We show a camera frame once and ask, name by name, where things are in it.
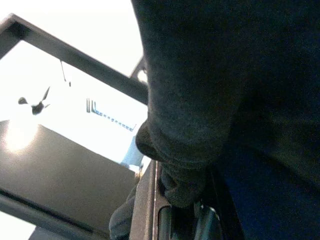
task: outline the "dark blue fabric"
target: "dark blue fabric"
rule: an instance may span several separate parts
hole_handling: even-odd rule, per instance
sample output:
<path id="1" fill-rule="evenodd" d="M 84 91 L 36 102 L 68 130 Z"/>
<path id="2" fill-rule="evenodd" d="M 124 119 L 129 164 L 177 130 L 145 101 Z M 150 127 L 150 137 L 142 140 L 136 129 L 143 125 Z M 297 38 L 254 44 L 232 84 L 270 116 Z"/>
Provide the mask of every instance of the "dark blue fabric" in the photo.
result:
<path id="1" fill-rule="evenodd" d="M 230 144 L 217 162 L 246 240 L 316 240 L 320 192 L 274 159 Z"/>

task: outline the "black metal frame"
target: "black metal frame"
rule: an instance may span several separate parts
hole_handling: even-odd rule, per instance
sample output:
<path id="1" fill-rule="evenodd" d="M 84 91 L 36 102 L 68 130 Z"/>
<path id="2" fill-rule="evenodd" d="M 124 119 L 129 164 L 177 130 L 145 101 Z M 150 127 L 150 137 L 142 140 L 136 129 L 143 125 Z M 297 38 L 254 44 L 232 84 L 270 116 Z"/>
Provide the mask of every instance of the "black metal frame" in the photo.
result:
<path id="1" fill-rule="evenodd" d="M 148 87 L 146 84 L 122 75 L 14 14 L 9 15 L 0 24 L 0 60 L 21 40 L 78 68 L 143 104 L 148 102 Z M 105 239 L 103 236 L 95 234 L 94 230 L 66 221 L 28 202 L 6 195 L 4 192 L 0 192 L 0 209 L 69 239 Z"/>

